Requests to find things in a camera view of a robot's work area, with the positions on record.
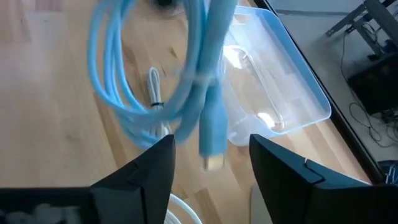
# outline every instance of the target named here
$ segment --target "white coiled cable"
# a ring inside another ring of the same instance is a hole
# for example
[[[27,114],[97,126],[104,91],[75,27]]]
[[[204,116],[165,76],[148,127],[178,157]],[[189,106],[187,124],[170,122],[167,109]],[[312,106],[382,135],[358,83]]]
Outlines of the white coiled cable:
[[[163,106],[162,106],[162,97],[160,95],[160,77],[159,77],[159,72],[154,67],[151,67],[149,69],[147,75],[147,86],[148,86],[148,92],[149,92],[152,109],[155,110],[162,109]],[[150,133],[153,134],[154,136],[162,138],[171,133],[171,128],[169,123],[160,123],[158,127],[152,128],[150,130]],[[174,194],[170,194],[170,201],[172,201],[173,203],[179,205],[182,209],[184,209],[191,216],[191,218],[196,224],[201,224],[201,220],[199,219],[198,215],[183,200],[181,200]],[[170,210],[167,210],[164,223],[181,224],[180,220],[178,220],[178,218]]]

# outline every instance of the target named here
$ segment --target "usb connector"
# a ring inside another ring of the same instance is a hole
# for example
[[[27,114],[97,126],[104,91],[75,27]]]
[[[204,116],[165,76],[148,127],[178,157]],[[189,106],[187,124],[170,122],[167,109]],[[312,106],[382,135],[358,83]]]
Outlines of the usb connector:
[[[205,170],[224,166],[224,155],[228,147],[228,115],[222,100],[221,85],[208,88],[206,103],[199,121],[199,154],[204,160]]]

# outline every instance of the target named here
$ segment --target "black equipment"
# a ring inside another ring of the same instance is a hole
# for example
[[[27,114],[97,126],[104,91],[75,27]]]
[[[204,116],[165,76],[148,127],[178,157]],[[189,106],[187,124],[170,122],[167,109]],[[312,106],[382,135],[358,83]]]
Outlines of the black equipment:
[[[372,115],[398,107],[398,54],[388,55],[348,79],[348,85]]]
[[[257,134],[251,135],[249,150],[273,224],[398,223],[395,185],[352,179]],[[77,223],[161,224],[174,165],[174,137],[168,135],[91,187],[0,189],[0,223],[37,218],[38,207],[63,207],[63,214],[74,210],[77,215],[55,223],[74,218]]]
[[[174,137],[168,135],[91,187],[0,189],[0,224],[30,224],[34,218],[54,224],[163,223],[174,165]]]

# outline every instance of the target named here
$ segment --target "clear plastic container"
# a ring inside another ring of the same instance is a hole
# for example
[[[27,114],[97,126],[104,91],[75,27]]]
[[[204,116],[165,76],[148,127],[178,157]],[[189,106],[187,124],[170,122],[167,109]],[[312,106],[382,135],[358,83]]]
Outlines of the clear plastic container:
[[[278,17],[237,7],[223,49],[223,99],[228,139],[247,146],[250,134],[287,134],[327,119],[328,99]]]

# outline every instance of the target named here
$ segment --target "wooden table surface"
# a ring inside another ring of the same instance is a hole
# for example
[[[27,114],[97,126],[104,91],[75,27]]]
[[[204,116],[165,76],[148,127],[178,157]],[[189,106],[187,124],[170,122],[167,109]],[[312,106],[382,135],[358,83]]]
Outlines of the wooden table surface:
[[[95,3],[0,1],[0,187],[90,185],[141,153],[97,99],[88,79],[86,40]],[[167,18],[142,2],[137,7],[123,33],[124,60],[132,89],[148,105],[149,67],[158,68],[167,99],[184,60],[187,32],[183,14]],[[197,136],[195,131],[177,148],[173,192],[204,223],[248,223],[255,183],[248,149],[229,144],[225,168],[206,173]],[[272,140],[369,181],[330,120]],[[186,214],[172,210],[190,223]]]

